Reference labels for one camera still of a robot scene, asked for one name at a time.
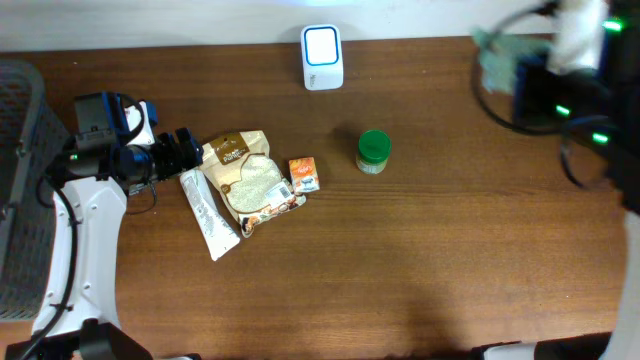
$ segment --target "small orange box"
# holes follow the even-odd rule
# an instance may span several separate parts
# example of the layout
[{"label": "small orange box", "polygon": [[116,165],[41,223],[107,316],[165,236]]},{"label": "small orange box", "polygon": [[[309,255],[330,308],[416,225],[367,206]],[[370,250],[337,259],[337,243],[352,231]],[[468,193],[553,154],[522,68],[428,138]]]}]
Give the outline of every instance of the small orange box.
[{"label": "small orange box", "polygon": [[289,160],[291,183],[296,194],[303,194],[320,190],[320,180],[316,163],[312,157]]}]

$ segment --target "product label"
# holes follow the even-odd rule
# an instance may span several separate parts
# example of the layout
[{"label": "product label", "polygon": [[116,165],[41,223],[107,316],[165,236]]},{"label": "product label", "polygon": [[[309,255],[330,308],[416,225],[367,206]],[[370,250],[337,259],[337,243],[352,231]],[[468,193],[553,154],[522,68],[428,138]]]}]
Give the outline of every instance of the product label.
[{"label": "product label", "polygon": [[293,197],[293,194],[289,191],[287,184],[282,181],[267,191],[265,196],[267,201],[269,201],[271,208],[276,209],[278,206],[290,200]]},{"label": "product label", "polygon": [[240,160],[249,152],[249,147],[240,133],[221,136],[211,142],[211,147],[222,165]]}]

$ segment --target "white wall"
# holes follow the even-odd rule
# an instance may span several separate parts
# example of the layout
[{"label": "white wall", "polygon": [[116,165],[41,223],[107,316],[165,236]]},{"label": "white wall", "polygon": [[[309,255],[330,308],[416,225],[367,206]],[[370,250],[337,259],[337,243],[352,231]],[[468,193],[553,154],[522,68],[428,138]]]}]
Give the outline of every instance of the white wall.
[{"label": "white wall", "polygon": [[540,1],[0,0],[0,50],[296,42],[303,26],[327,22],[344,40],[458,36]]}]

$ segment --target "white device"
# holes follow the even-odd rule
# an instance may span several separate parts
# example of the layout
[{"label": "white device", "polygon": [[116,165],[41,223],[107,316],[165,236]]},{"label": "white device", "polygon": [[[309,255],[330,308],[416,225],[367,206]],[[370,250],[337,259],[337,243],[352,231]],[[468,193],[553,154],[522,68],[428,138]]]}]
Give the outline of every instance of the white device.
[{"label": "white device", "polygon": [[311,25],[300,33],[304,86],[311,91],[337,89],[344,82],[340,30]]}]

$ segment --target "green lid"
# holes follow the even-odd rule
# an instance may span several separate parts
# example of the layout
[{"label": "green lid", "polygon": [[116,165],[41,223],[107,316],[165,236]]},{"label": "green lid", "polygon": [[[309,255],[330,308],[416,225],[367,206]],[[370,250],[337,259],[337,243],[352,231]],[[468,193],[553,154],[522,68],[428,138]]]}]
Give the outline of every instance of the green lid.
[{"label": "green lid", "polygon": [[370,164],[379,164],[391,154],[391,139],[380,130],[369,130],[358,142],[360,158]]}]

